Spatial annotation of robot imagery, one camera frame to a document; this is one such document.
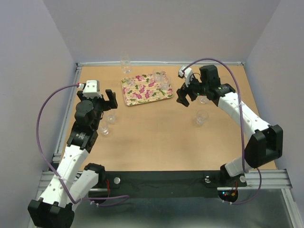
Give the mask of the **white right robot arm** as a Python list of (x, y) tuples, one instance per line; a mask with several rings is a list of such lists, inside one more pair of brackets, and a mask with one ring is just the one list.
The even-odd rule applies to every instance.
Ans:
[(255, 114), (238, 97), (230, 84), (223, 84), (215, 65), (200, 67), (200, 78), (197, 79), (190, 67), (182, 66), (178, 76), (185, 82), (177, 90), (177, 102), (189, 106), (198, 96), (205, 96), (217, 107), (226, 112), (241, 128), (241, 135), (247, 136), (241, 157), (221, 166), (219, 181), (230, 185), (236, 176), (244, 171), (259, 168), (282, 156), (283, 129), (279, 125), (271, 125)]

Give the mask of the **clear faceted glass tumbler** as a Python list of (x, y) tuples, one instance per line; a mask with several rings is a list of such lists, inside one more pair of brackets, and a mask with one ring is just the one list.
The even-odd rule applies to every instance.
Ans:
[(161, 69), (155, 68), (152, 72), (152, 77), (155, 82), (161, 82), (166, 78), (166, 73)]

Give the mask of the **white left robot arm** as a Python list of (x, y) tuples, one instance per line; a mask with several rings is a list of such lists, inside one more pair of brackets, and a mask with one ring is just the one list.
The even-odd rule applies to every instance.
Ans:
[(31, 200), (28, 212), (35, 226), (40, 228), (71, 227), (75, 210), (92, 186), (105, 184), (105, 169), (91, 164), (84, 175), (74, 181), (81, 164), (95, 144), (97, 129), (105, 111), (118, 107), (116, 94), (107, 89), (108, 100), (99, 90), (83, 89), (77, 92), (75, 122), (68, 138), (63, 158), (54, 176), (38, 200)]

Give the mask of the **tall clear glass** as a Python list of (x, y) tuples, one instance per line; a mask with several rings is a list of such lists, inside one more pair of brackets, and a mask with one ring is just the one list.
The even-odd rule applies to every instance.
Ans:
[(130, 57), (127, 52), (121, 52), (120, 55), (121, 69), (123, 73), (130, 73), (132, 71), (132, 65)]

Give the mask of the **small clear glass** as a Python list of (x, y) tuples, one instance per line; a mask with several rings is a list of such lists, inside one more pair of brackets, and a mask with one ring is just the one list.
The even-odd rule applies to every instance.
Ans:
[(128, 79), (126, 82), (127, 82), (128, 86), (133, 86), (134, 85), (133, 79)]

